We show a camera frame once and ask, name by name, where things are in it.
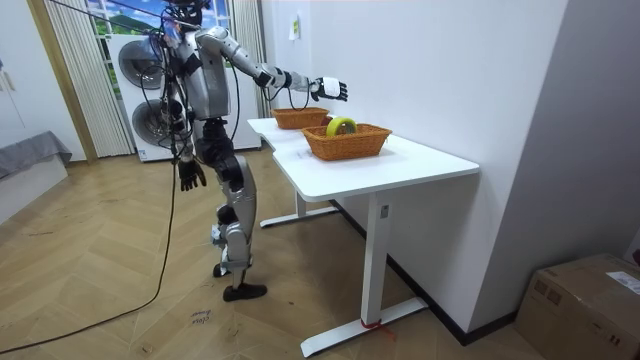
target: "curtain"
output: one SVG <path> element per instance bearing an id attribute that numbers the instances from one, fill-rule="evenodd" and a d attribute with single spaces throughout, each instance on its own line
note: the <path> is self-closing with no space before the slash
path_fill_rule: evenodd
<path id="1" fill-rule="evenodd" d="M 231 13 L 231 33 L 244 47 L 249 56 L 258 63 L 266 61 L 260 2 L 257 0 L 227 0 Z M 255 98 L 260 117 L 271 117 L 269 102 L 262 96 L 259 87 L 255 87 Z"/>
<path id="2" fill-rule="evenodd" d="M 84 0 L 59 0 L 87 11 Z M 45 1 L 98 157 L 132 154 L 127 131 L 89 16 Z"/>

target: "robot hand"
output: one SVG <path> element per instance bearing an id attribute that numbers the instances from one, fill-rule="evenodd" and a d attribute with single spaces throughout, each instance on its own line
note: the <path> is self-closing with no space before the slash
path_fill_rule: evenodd
<path id="1" fill-rule="evenodd" d="M 207 178 L 204 171 L 195 160 L 178 161 L 178 174 L 180 175 L 180 190 L 189 191 L 194 187 L 198 187 L 198 178 L 202 186 L 207 186 Z"/>
<path id="2" fill-rule="evenodd" d="M 311 97 L 318 101 L 318 98 L 347 101 L 347 85 L 336 78 L 322 77 L 316 79 L 311 84 Z"/>

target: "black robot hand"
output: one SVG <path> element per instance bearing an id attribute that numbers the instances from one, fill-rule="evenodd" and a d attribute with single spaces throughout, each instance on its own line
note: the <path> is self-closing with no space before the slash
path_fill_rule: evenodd
<path id="1" fill-rule="evenodd" d="M 189 191 L 194 187 L 198 187 L 198 178 L 200 178 L 202 186 L 207 186 L 207 178 L 204 176 L 204 171 L 195 160 L 178 161 L 178 174 L 180 175 L 181 191 Z"/>

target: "stacked washing machines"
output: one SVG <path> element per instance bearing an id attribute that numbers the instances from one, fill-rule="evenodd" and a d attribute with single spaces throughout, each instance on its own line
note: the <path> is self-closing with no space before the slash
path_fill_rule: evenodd
<path id="1" fill-rule="evenodd" d="M 154 115 L 160 113 L 163 74 L 159 67 L 149 68 L 151 65 L 161 64 L 154 55 L 146 51 L 146 38 L 144 35 L 109 35 L 107 38 L 107 46 L 120 87 L 126 116 L 138 149 L 138 156 L 143 162 L 171 159 L 171 151 L 168 149 L 171 140 L 166 130 L 163 130 L 158 123 L 158 117 Z M 237 100 L 233 73 L 230 69 L 227 70 L 232 114 L 225 118 L 229 121 L 227 133 L 231 136 L 235 125 Z M 236 149 L 258 148 L 260 147 L 260 137 L 251 130 L 247 123 L 247 119 L 258 117 L 255 85 L 249 77 L 243 74 L 239 74 L 238 81 L 242 111 L 233 143 Z M 151 106 L 147 104 L 145 94 Z"/>

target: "door frame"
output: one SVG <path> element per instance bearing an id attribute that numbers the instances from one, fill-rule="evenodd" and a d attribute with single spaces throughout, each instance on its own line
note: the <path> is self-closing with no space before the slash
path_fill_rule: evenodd
<path id="1" fill-rule="evenodd" d="M 80 138 L 80 144 L 82 145 L 82 149 L 87 157 L 87 163 L 91 164 L 98 160 L 98 154 L 96 152 L 95 145 L 93 144 L 93 139 L 91 138 L 91 133 L 87 126 L 87 121 L 84 118 L 82 108 L 80 107 L 78 94 L 73 87 L 69 69 L 67 69 L 67 65 L 64 62 L 62 50 L 60 49 L 60 44 L 58 43 L 55 31 L 53 30 L 49 13 L 47 12 L 47 8 L 44 4 L 44 1 L 46 0 L 26 1 L 29 4 L 29 9 L 31 10 L 31 15 L 33 16 L 33 20 L 38 28 L 38 33 L 40 33 L 40 39 L 42 40 L 44 49 L 49 57 L 49 62 L 51 63 L 53 73 L 58 81 L 58 86 L 60 87 L 64 101 L 69 109 L 73 126 L 78 133 L 78 138 Z"/>

